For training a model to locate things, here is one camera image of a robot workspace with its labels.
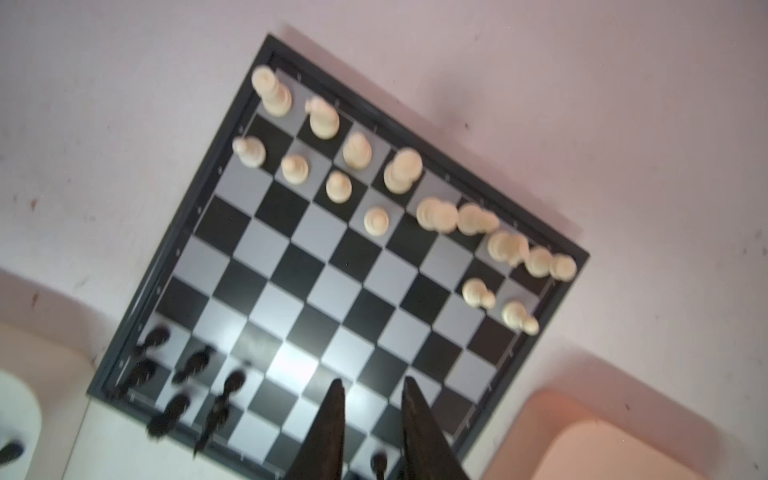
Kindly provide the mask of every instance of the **white table surface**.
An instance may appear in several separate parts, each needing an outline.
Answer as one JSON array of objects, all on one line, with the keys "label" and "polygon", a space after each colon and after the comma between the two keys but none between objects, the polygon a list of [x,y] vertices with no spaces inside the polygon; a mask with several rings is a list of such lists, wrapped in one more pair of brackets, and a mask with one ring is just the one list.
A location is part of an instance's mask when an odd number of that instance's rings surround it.
[{"label": "white table surface", "polygon": [[[472,477],[550,386],[766,478],[760,0],[4,0],[0,314],[100,355],[269,31],[592,254]],[[230,478],[141,438],[91,406],[66,478]]]}]

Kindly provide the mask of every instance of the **chessboard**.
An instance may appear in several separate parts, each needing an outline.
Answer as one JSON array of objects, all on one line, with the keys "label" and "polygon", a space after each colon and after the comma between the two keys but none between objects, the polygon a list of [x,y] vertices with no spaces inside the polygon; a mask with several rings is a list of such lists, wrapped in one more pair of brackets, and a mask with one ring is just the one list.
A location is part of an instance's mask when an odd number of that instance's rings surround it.
[{"label": "chessboard", "polygon": [[[266,113],[250,72],[272,68],[293,96],[288,114]],[[339,112],[329,140],[313,134],[305,102],[319,95]],[[362,133],[372,148],[368,167],[351,169],[345,140]],[[232,151],[240,135],[266,148],[260,167]],[[424,171],[404,194],[393,194],[384,167],[403,147],[417,150]],[[310,166],[301,184],[286,181],[281,159],[300,154]],[[337,170],[352,184],[341,204],[328,198]],[[277,478],[290,467],[329,384],[346,388],[345,476],[370,478],[374,452],[399,472],[400,396],[412,376],[435,420],[461,459],[531,351],[537,336],[509,329],[502,307],[523,303],[541,326],[571,283],[534,278],[524,265],[488,254],[488,235],[427,231],[416,208],[427,197],[492,211],[501,229],[532,246],[575,259],[588,253],[514,201],[288,46],[269,36],[237,93],[173,218],[89,393],[142,423],[163,412],[179,392],[190,400],[170,437],[192,446],[237,370],[245,382],[230,396],[226,422],[203,451],[248,478]],[[389,215],[384,235],[363,225],[370,207]],[[473,308],[462,284],[479,278],[496,306]],[[134,347],[161,327],[165,343],[148,348],[149,380],[116,399],[110,395],[136,364]],[[202,372],[172,382],[200,351]]]}]

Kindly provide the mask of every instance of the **black square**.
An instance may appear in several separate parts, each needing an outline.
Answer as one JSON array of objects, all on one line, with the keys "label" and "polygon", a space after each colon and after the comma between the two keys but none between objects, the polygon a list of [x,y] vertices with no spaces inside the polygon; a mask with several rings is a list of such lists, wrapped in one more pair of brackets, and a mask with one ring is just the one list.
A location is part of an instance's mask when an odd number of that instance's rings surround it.
[{"label": "black square", "polygon": [[497,365],[514,339],[515,332],[487,316],[480,322],[467,348],[488,360],[491,365]]},{"label": "black square", "polygon": [[408,202],[411,200],[411,197],[413,197],[413,193],[416,192],[416,188],[419,186],[419,183],[421,183],[422,178],[424,178],[424,175],[422,175],[412,186],[411,188],[405,192],[404,194],[394,194],[389,191],[389,188],[386,187],[386,184],[384,183],[384,170],[386,169],[386,166],[389,164],[389,162],[392,161],[392,159],[395,157],[395,151],[390,150],[389,154],[386,156],[386,159],[384,160],[384,163],[382,164],[381,168],[379,169],[379,172],[376,174],[376,176],[373,178],[373,182],[371,183],[371,187],[377,189],[382,194],[385,194],[387,197],[391,198],[395,203],[399,204],[402,207],[407,207]]},{"label": "black square", "polygon": [[549,276],[542,278],[531,276],[531,274],[528,273],[528,269],[525,268],[524,263],[521,263],[516,268],[514,268],[513,271],[509,274],[509,278],[513,279],[517,283],[520,283],[523,287],[525,287],[525,289],[536,295],[541,295],[541,292],[544,291],[544,287],[547,286],[547,282],[549,281]]},{"label": "black square", "polygon": [[413,366],[443,383],[461,352],[460,346],[454,345],[433,330],[416,355]]},{"label": "black square", "polygon": [[291,238],[310,202],[280,182],[272,182],[255,217]]},{"label": "black square", "polygon": [[233,258],[221,276],[214,296],[248,316],[265,286],[266,278]]},{"label": "black square", "polygon": [[253,135],[264,144],[266,160],[261,167],[274,175],[277,169],[280,168],[280,162],[285,157],[288,148],[293,143],[293,137],[260,115],[256,115],[253,118],[247,134]]},{"label": "black square", "polygon": [[231,257],[249,222],[246,214],[214,197],[197,225],[196,235]]},{"label": "black square", "polygon": [[493,293],[498,292],[498,289],[501,288],[502,283],[504,283],[503,275],[477,257],[472,259],[472,262],[467,267],[467,271],[464,272],[462,281],[456,286],[456,293],[461,295],[464,282],[471,278],[479,278],[482,280],[483,283],[485,283],[485,286],[488,287],[488,290],[491,290]]},{"label": "black square", "polygon": [[331,386],[331,382],[335,379],[341,379],[344,389],[348,389],[352,386],[352,383],[348,379],[345,379],[340,374],[321,363],[317,366],[317,370],[315,370],[314,375],[312,375],[310,382],[306,384],[306,388],[301,396],[307,397],[319,405],[323,403],[323,399],[326,398],[326,394],[328,393],[328,388]]},{"label": "black square", "polygon": [[424,230],[416,218],[406,212],[392,232],[386,247],[419,268],[436,238],[437,232]]},{"label": "black square", "polygon": [[387,405],[371,433],[393,447],[401,449],[402,412],[400,412],[400,409]]},{"label": "black square", "polygon": [[362,283],[381,251],[382,248],[371,240],[348,228],[336,245],[330,264]]},{"label": "black square", "polygon": [[193,336],[187,341],[187,345],[184,347],[184,350],[182,350],[174,369],[177,372],[180,372],[192,355],[197,352],[202,352],[205,349],[208,350],[208,366],[206,366],[199,374],[189,378],[194,379],[196,382],[202,383],[207,387],[211,387],[214,384],[214,380],[219,375],[221,366],[224,364],[224,360],[227,359],[227,356],[217,352],[213,347],[208,346],[207,343],[203,343]]},{"label": "black square", "polygon": [[395,307],[363,288],[344,319],[344,326],[362,338],[376,343]]},{"label": "black square", "polygon": [[266,372],[281,345],[283,345],[282,340],[276,336],[259,328],[253,322],[246,322],[230,355],[243,360],[243,363],[256,370]]},{"label": "black square", "polygon": [[157,311],[165,318],[193,330],[207,304],[207,296],[173,276],[157,304]]},{"label": "black square", "polygon": [[333,138],[323,140],[312,133],[312,128],[310,127],[310,116],[307,115],[304,119],[304,123],[302,124],[301,129],[299,129],[299,133],[296,135],[296,138],[319,151],[329,160],[333,161],[333,158],[341,148],[341,144],[344,142],[346,134],[349,132],[351,127],[352,121],[343,115],[339,115],[339,132],[334,135]]},{"label": "black square", "polygon": [[352,218],[355,210],[357,210],[357,206],[360,204],[363,195],[366,194],[368,187],[366,187],[366,185],[360,180],[357,180],[354,175],[347,175],[349,182],[352,184],[352,194],[349,196],[349,199],[343,204],[337,204],[331,201],[331,199],[328,198],[325,185],[330,174],[337,170],[341,171],[338,168],[333,167],[328,172],[326,179],[323,180],[323,186],[317,191],[317,195],[315,195],[314,202],[320,205],[322,208],[328,210],[330,213],[336,215],[338,218],[344,220],[345,222],[349,222],[349,219]]},{"label": "black square", "polygon": [[408,364],[401,359],[376,347],[357,381],[388,399],[395,391],[407,367]]},{"label": "black square", "polygon": [[300,443],[281,432],[277,436],[277,440],[272,444],[270,452],[266,454],[265,461],[283,472],[287,472],[290,466],[293,465],[296,455],[299,454],[300,448]]},{"label": "black square", "polygon": [[276,383],[264,379],[248,409],[275,425],[282,425],[288,418],[288,414],[297,399],[291,392],[287,392]]},{"label": "black square", "polygon": [[448,290],[419,273],[402,299],[400,308],[432,325],[450,296]]},{"label": "black square", "polygon": [[305,303],[287,339],[294,345],[320,358],[338,328],[339,322]]},{"label": "black square", "polygon": [[362,441],[366,439],[366,434],[362,433],[355,428],[349,426],[349,423],[344,428],[344,462],[350,463],[357,450],[362,445]]},{"label": "black square", "polygon": [[322,261],[291,243],[277,264],[271,280],[275,285],[304,301],[322,271]]},{"label": "black square", "polygon": [[[209,393],[194,419],[193,424],[199,426],[201,430],[205,427],[205,419],[208,417],[210,410],[214,407],[215,400],[216,396]],[[216,435],[220,436],[224,441],[230,439],[232,432],[234,432],[235,427],[237,427],[237,423],[240,422],[240,418],[243,416],[243,410],[238,409],[232,404],[229,404],[229,408],[230,415],[227,417],[227,421],[216,431]]]},{"label": "black square", "polygon": [[472,402],[453,390],[444,388],[432,404],[432,414],[444,432],[455,436],[471,408]]}]

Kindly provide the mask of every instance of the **board frame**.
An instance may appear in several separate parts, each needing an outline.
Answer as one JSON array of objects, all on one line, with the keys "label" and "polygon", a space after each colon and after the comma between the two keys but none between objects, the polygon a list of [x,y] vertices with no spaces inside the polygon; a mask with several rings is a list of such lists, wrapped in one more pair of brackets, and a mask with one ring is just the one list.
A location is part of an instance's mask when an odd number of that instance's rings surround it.
[{"label": "board frame", "polygon": [[[205,208],[204,202],[213,193],[216,182],[218,182],[218,176],[214,174],[214,171],[218,169],[220,173],[229,160],[232,153],[231,138],[237,132],[238,124],[242,126],[243,116],[252,109],[255,110],[260,101],[251,86],[250,72],[257,65],[272,65],[275,60],[287,62],[297,71],[312,78],[311,88],[315,92],[326,96],[326,99],[339,100],[341,105],[337,106],[343,111],[352,109],[359,116],[362,115],[362,118],[358,118],[360,123],[368,128],[372,127],[372,123],[379,130],[377,134],[390,141],[393,146],[407,145],[415,148],[424,156],[429,168],[450,176],[452,184],[460,184],[459,190],[464,195],[475,199],[487,198],[496,207],[503,209],[510,218],[515,219],[515,227],[534,242],[547,245],[557,252],[566,253],[573,257],[580,272],[589,258],[589,253],[586,250],[566,236],[480,180],[429,142],[370,104],[366,99],[324,72],[291,47],[276,37],[268,35],[248,68],[240,89],[208,147],[88,387],[88,395],[107,403],[144,425],[147,424],[155,411],[150,410],[140,402],[134,402],[130,396],[117,401],[111,400],[107,396],[108,388],[117,381],[117,376],[124,367],[127,352],[135,345],[139,332],[160,295],[162,286],[170,277],[183,246]],[[553,317],[556,309],[568,293],[571,284],[557,282],[540,299],[534,315],[539,320],[541,333],[546,330],[550,318]],[[505,371],[500,370],[496,376],[497,381],[492,384],[491,392],[478,403],[479,405],[484,404],[484,408],[476,413],[473,426],[455,439],[454,451],[459,461],[464,459],[477,440],[540,336],[541,334],[539,336],[523,336],[519,349],[516,350],[511,362],[505,366]],[[169,436],[189,448],[192,448],[197,439],[197,433],[191,427],[183,424],[179,424]],[[252,462],[220,444],[212,443],[203,454],[248,478],[274,478],[274,474],[262,465]]]}]

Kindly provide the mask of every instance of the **white pawn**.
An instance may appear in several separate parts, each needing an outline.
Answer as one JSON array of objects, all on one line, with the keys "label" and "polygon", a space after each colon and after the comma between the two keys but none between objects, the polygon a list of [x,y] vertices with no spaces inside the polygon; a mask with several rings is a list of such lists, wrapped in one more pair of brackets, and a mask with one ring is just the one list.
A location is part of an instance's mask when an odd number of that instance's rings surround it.
[{"label": "white pawn", "polygon": [[286,181],[292,185],[303,184],[310,175],[310,166],[301,155],[286,155],[280,162]]},{"label": "white pawn", "polygon": [[481,306],[489,310],[496,306],[496,295],[488,290],[488,287],[479,278],[471,278],[464,282],[462,296],[467,305],[472,308]]},{"label": "white pawn", "polygon": [[232,151],[246,167],[261,167],[266,160],[264,144],[256,137],[235,137],[232,140]]},{"label": "white pawn", "polygon": [[310,114],[310,128],[318,138],[328,140],[339,132],[339,113],[322,97],[312,97],[304,104]]},{"label": "white pawn", "polygon": [[502,319],[506,326],[513,330],[522,330],[528,335],[538,334],[538,321],[528,315],[525,306],[517,300],[504,305]]},{"label": "white pawn", "polygon": [[366,232],[374,237],[381,237],[389,228],[389,215],[381,207],[371,207],[366,212],[362,224],[366,228]]},{"label": "white pawn", "polygon": [[293,104],[288,87],[281,84],[275,72],[266,65],[260,65],[250,76],[253,89],[261,97],[264,110],[273,117],[284,117]]},{"label": "white pawn", "polygon": [[342,154],[347,165],[355,170],[362,170],[371,163],[373,152],[366,136],[355,132],[347,139]]},{"label": "white pawn", "polygon": [[535,278],[544,278],[549,275],[549,267],[552,264],[552,254],[544,247],[533,247],[528,259],[525,261],[525,268],[528,273]]},{"label": "white pawn", "polygon": [[556,253],[549,265],[549,274],[555,280],[570,282],[576,277],[576,261],[569,255]]},{"label": "white pawn", "polygon": [[349,177],[336,170],[328,176],[326,193],[333,203],[343,204],[352,196],[352,182]]}]

